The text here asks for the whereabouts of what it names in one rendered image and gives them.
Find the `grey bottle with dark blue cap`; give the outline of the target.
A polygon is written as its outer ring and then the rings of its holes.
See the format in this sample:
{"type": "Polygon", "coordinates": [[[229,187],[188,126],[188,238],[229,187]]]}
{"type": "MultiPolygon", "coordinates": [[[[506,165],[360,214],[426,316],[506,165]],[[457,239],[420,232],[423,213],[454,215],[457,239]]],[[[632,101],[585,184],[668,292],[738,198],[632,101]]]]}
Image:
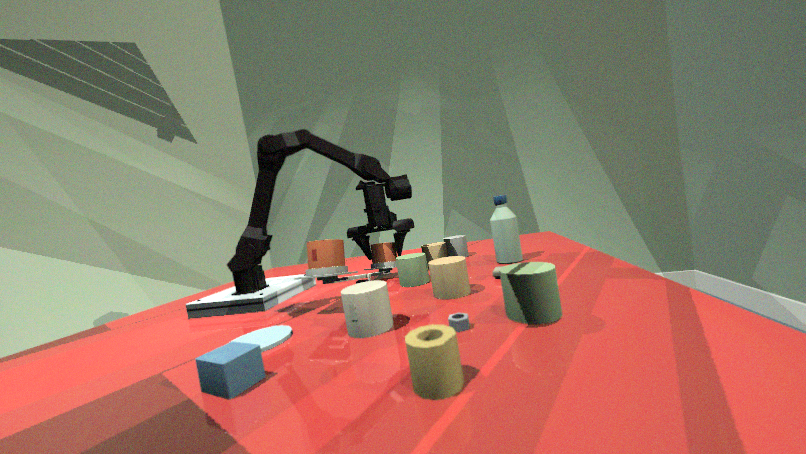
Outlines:
{"type": "Polygon", "coordinates": [[[496,262],[500,264],[516,263],[523,260],[516,216],[506,203],[506,195],[495,196],[496,207],[491,219],[491,231],[496,262]]]}

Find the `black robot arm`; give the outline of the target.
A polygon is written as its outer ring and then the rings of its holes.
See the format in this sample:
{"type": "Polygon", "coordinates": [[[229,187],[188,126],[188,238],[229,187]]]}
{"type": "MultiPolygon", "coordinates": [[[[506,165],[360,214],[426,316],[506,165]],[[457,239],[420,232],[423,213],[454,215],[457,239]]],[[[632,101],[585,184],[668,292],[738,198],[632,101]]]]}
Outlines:
{"type": "Polygon", "coordinates": [[[249,222],[236,247],[236,254],[227,263],[233,272],[236,293],[231,296],[246,295],[257,292],[266,284],[262,257],[270,250],[272,235],[267,235],[266,225],[276,181],[287,156],[304,149],[310,149],[352,170],[364,180],[360,180],[356,190],[362,190],[365,205],[408,199],[412,197],[412,188],[407,175],[390,177],[382,168],[378,159],[359,153],[350,152],[321,137],[308,129],[299,129],[277,135],[264,135],[257,144],[259,173],[254,192],[249,222]],[[386,183],[384,183],[386,182],[386,183]]]}

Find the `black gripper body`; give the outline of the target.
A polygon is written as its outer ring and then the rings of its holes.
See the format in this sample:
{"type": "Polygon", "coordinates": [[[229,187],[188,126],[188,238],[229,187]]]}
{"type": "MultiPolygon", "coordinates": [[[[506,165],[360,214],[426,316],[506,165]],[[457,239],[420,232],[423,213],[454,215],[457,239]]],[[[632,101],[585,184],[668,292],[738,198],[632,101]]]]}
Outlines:
{"type": "Polygon", "coordinates": [[[364,226],[352,227],[347,230],[347,238],[361,238],[365,237],[367,233],[395,230],[397,232],[407,231],[414,227],[414,221],[411,218],[393,221],[390,224],[388,218],[386,202],[374,203],[365,205],[364,213],[367,213],[368,223],[364,226]],[[386,227],[382,227],[386,226],[386,227]],[[374,229],[374,227],[376,227],[374,229]],[[383,229],[382,229],[383,228],[383,229]]]}

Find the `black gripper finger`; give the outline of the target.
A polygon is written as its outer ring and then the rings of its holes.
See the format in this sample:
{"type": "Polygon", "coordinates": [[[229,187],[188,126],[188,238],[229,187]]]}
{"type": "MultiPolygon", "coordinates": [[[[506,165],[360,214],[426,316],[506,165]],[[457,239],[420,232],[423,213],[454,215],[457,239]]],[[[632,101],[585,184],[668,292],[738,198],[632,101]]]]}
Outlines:
{"type": "Polygon", "coordinates": [[[371,254],[371,249],[370,249],[370,244],[369,244],[369,238],[370,238],[370,235],[365,236],[365,237],[361,237],[361,238],[355,238],[355,239],[352,239],[352,241],[355,241],[358,244],[358,246],[362,249],[362,251],[364,252],[366,257],[370,261],[370,260],[372,260],[372,254],[371,254]]]}
{"type": "Polygon", "coordinates": [[[407,232],[410,232],[410,230],[393,233],[398,257],[402,254],[403,243],[407,232]]]}

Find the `grey hex nut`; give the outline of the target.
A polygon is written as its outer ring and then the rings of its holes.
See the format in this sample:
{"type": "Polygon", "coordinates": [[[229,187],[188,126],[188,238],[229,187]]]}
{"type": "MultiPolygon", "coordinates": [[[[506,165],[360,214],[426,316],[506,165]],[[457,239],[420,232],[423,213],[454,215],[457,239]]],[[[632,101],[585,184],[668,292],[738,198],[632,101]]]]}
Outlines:
{"type": "Polygon", "coordinates": [[[449,326],[453,327],[453,329],[457,332],[468,330],[470,325],[468,314],[461,312],[450,314],[448,317],[448,323],[449,326]]]}

